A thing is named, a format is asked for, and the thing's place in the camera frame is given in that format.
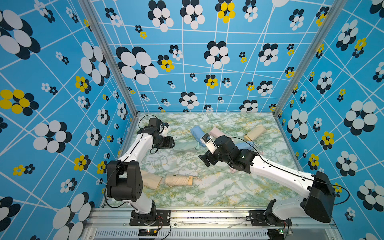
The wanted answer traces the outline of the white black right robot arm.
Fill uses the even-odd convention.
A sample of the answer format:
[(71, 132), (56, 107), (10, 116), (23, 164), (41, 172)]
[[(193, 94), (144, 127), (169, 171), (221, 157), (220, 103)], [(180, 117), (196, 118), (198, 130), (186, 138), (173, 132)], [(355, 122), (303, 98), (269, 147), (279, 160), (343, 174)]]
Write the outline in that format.
[(199, 158), (207, 167), (222, 162), (236, 171), (277, 182), (298, 194), (286, 200), (271, 200), (267, 209), (256, 217), (258, 221), (270, 226), (288, 224), (288, 220), (295, 217), (310, 217), (321, 223), (331, 222), (337, 195), (326, 174), (316, 172), (313, 175), (290, 169), (265, 159), (257, 150), (239, 149), (225, 135), (213, 140), (209, 134), (205, 134), (201, 140), (208, 151)]

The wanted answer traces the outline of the beige umbrella sleeve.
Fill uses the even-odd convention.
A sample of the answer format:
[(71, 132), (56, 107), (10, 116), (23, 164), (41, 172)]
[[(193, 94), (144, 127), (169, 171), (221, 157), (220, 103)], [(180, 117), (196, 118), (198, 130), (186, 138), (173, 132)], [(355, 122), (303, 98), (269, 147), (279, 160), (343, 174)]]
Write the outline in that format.
[(165, 179), (161, 176), (141, 170), (143, 184), (145, 187), (156, 190), (160, 185), (165, 183)]

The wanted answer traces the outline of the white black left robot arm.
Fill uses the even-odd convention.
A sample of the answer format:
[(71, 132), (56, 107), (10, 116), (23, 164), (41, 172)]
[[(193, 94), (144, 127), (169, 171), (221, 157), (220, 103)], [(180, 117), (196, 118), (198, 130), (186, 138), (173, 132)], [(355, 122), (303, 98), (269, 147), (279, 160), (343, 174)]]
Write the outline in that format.
[(134, 209), (135, 218), (148, 224), (157, 220), (157, 208), (155, 202), (143, 194), (140, 162), (151, 150), (175, 147), (168, 131), (168, 123), (152, 116), (148, 125), (138, 130), (135, 141), (126, 153), (107, 165), (105, 198), (129, 203)]

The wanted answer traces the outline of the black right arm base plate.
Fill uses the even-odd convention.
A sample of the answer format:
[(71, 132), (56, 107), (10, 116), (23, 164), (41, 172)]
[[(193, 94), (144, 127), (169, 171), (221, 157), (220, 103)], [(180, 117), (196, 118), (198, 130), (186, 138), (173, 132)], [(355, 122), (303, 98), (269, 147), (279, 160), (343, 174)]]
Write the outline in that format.
[(272, 213), (265, 214), (263, 210), (250, 210), (246, 221), (251, 222), (253, 227), (291, 227), (290, 219), (280, 220)]

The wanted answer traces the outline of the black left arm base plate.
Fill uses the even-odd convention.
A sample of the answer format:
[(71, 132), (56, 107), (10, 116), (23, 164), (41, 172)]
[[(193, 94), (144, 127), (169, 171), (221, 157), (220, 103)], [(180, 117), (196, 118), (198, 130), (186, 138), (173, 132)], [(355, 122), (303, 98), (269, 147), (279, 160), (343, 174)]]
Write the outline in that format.
[(138, 214), (131, 212), (130, 226), (150, 227), (150, 226), (169, 226), (171, 220), (170, 210), (156, 210), (149, 214)]

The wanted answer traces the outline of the mint green umbrella sleeve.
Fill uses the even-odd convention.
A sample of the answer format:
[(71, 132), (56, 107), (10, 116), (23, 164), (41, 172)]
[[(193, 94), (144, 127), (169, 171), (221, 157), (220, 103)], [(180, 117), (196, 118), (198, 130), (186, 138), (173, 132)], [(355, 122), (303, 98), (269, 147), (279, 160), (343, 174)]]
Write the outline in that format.
[(198, 151), (200, 149), (200, 143), (197, 141), (190, 141), (190, 142), (178, 142), (173, 147), (174, 151), (178, 152), (192, 152), (192, 151)]

